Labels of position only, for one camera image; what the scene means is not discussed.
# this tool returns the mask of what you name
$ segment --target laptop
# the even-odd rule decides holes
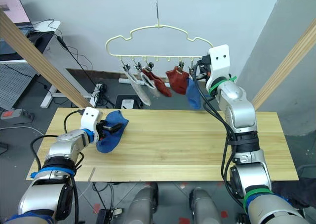
[[[28,36],[33,26],[20,0],[0,0],[0,8],[10,20],[20,29],[23,35]],[[16,51],[4,39],[0,39],[0,55],[12,54]]]

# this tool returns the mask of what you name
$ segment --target red sock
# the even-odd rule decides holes
[[[171,88],[178,94],[186,94],[188,86],[187,78],[189,77],[189,73],[184,71],[179,72],[178,67],[175,66],[173,70],[167,71],[166,74],[169,78]]]
[[[148,76],[148,78],[150,80],[153,80],[155,83],[156,88],[160,91],[161,94],[167,96],[167,97],[171,97],[172,94],[169,91],[169,89],[166,87],[166,85],[164,84],[163,80],[156,76],[152,71],[148,71],[145,68],[142,69],[142,72]]]

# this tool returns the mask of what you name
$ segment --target computer monitor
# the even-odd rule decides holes
[[[0,8],[16,26],[32,26],[20,0],[0,0]]]

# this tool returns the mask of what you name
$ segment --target blue sock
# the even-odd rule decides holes
[[[107,153],[113,151],[113,149],[118,145],[120,138],[128,124],[128,120],[122,116],[122,113],[117,110],[109,113],[105,119],[107,127],[113,127],[118,123],[122,123],[122,127],[116,133],[110,134],[109,131],[103,130],[105,137],[97,142],[97,149],[100,152]]]
[[[186,97],[190,106],[194,109],[201,109],[201,98],[194,81],[188,78],[188,87],[186,90]]]

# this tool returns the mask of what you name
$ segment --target gray wall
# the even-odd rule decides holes
[[[253,99],[316,18],[316,0],[278,0],[238,84]],[[303,135],[316,129],[316,47],[305,56],[259,111],[276,111],[283,131]]]
[[[99,71],[122,71],[117,58],[104,48],[107,39],[128,36],[130,30],[157,23],[155,0],[21,0],[31,20],[54,18],[68,45],[78,48]],[[158,0],[161,24],[183,28],[191,38],[200,36],[214,45],[228,44],[232,74],[241,72],[270,16],[276,0]],[[117,40],[110,44],[113,53],[205,55],[204,42],[186,41],[183,33],[169,29],[150,29],[135,33],[135,40]],[[55,55],[65,67],[78,68]],[[155,72],[165,72],[178,62],[161,60]]]

